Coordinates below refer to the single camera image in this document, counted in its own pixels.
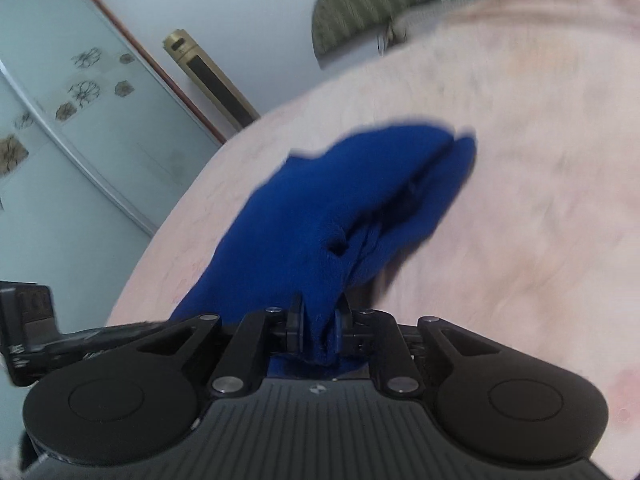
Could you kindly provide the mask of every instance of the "white wall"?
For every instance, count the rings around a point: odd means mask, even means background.
[[[375,40],[321,70],[311,43],[316,0],[102,0],[185,93],[228,135],[230,125],[162,48],[184,28],[265,113],[377,55]]]

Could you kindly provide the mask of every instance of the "wooden door frame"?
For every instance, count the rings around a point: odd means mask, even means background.
[[[209,121],[200,109],[187,97],[182,89],[176,84],[176,82],[169,77],[158,62],[149,54],[144,47],[133,37],[129,30],[122,24],[120,20],[104,5],[101,0],[92,0],[94,4],[100,9],[107,19],[113,24],[113,26],[119,31],[121,35],[131,44],[131,46],[137,51],[138,55],[144,59],[149,66],[161,77],[165,84],[171,89],[171,91],[178,96],[180,101],[196,116],[196,118],[204,125],[209,133],[221,144],[226,142],[225,136]]]

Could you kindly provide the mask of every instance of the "silver bolt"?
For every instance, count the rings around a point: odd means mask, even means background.
[[[420,384],[411,377],[394,377],[388,380],[386,387],[398,394],[410,394],[417,390]]]
[[[221,394],[234,394],[242,389],[244,383],[240,377],[224,376],[215,379],[212,386]]]

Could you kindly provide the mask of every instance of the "pink bed sheet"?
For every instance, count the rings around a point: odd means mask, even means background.
[[[474,129],[476,169],[436,234],[389,265],[376,306],[442,316],[589,378],[593,459],[640,471],[640,0],[481,0],[253,124],[202,171],[111,324],[164,319],[290,150],[391,121]]]

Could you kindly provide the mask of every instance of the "blue towel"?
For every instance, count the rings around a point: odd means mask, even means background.
[[[335,304],[402,247],[429,237],[476,156],[428,124],[348,137],[318,158],[291,155],[249,198],[171,319],[216,312],[224,322],[305,303],[304,362],[337,365]]]

